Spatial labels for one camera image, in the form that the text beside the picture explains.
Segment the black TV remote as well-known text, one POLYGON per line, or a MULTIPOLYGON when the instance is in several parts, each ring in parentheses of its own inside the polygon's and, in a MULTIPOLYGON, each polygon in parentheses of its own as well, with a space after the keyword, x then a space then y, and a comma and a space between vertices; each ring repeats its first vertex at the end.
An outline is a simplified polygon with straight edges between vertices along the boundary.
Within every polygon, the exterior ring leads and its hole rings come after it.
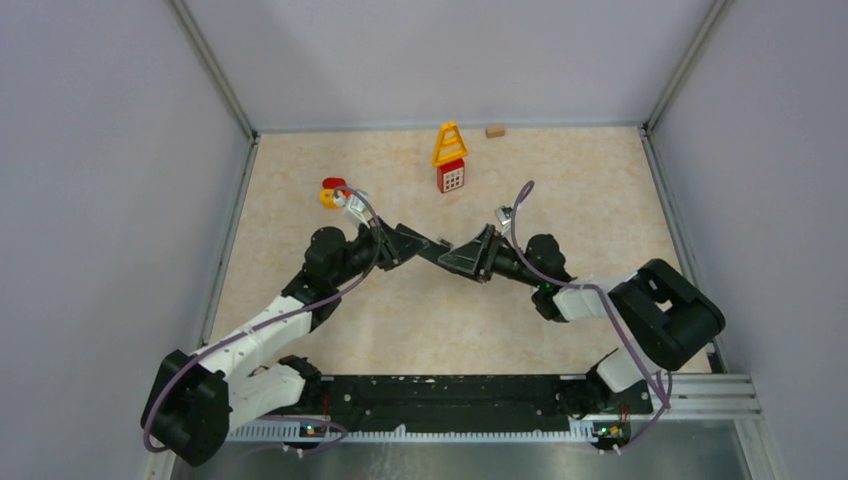
POLYGON ((425 246, 418 252, 418 255, 421 258, 429 261, 430 263, 432 263, 432 264, 434 264, 434 265, 436 265, 436 266, 438 266, 438 267, 440 267, 440 268, 442 268, 446 271, 449 271, 449 272, 452 272, 452 273, 458 272, 458 270, 455 267, 449 266, 448 264, 446 264, 445 262, 440 260, 441 256, 449 253, 454 248, 453 243, 451 243, 447 240, 444 240, 444 239, 433 240, 433 239, 427 238, 423 234, 413 230, 412 228, 404 225, 403 223, 398 223, 397 226, 395 227, 395 230, 400 234, 413 237, 413 238, 425 243, 425 246))

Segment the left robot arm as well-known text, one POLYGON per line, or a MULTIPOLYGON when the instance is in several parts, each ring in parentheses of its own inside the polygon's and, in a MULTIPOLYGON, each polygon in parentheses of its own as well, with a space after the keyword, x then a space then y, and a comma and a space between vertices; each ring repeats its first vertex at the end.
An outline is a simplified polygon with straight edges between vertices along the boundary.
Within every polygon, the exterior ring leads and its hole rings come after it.
POLYGON ((373 269, 392 270, 429 245, 402 224, 366 223, 352 240, 336 227, 316 230, 301 269, 268 306, 223 339, 162 360, 140 419, 144 446, 199 466, 245 424, 282 407, 314 410, 321 388, 311 364, 264 362, 321 326, 373 269))

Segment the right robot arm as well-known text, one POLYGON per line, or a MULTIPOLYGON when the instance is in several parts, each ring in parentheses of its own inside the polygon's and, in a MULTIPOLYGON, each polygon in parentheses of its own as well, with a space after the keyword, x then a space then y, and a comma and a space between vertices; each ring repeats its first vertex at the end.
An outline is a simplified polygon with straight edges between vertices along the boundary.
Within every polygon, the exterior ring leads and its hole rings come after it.
POLYGON ((610 320, 622 346, 587 375, 587 400, 600 412, 614 411, 637 382, 684 366, 726 327, 718 306, 662 259, 622 277, 581 281, 566 271, 553 235, 536 234, 520 250, 492 225, 465 244, 438 243, 429 258, 479 283, 499 275, 531 286, 546 320, 610 320))

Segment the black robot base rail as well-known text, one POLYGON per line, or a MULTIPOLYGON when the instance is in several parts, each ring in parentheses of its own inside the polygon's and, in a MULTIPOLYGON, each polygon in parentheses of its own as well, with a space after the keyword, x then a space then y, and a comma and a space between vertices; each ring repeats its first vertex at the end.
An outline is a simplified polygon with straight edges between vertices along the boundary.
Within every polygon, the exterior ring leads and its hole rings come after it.
POLYGON ((309 367, 300 399, 265 414, 300 442, 527 439, 627 444, 633 416, 655 409, 646 382, 614 393, 587 375, 334 375, 309 367))

